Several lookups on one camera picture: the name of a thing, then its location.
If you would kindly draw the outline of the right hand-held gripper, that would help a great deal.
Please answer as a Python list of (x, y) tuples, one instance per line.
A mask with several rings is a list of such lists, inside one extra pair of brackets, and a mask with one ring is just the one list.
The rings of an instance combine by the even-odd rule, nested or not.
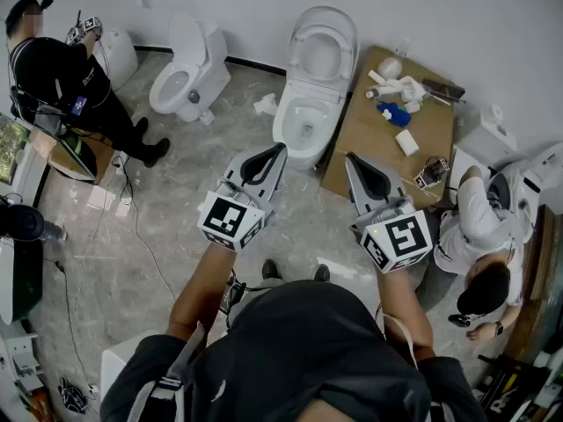
[[(352, 152), (346, 155), (345, 170), (348, 194), (359, 215), (350, 229), (376, 269), (390, 273), (420, 262), (432, 249), (428, 223), (405, 195), (397, 172)], [(371, 210), (374, 201), (389, 202)]]

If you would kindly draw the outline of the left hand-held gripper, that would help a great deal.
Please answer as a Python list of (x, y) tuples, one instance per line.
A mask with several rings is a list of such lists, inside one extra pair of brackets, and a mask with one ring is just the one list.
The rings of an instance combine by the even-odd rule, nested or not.
[[(212, 243), (242, 251), (267, 226), (274, 212), (268, 202), (277, 189), (287, 162), (283, 142), (259, 146), (233, 157), (225, 178), (218, 180), (202, 203), (197, 227)], [(239, 185), (252, 185), (252, 194)]]

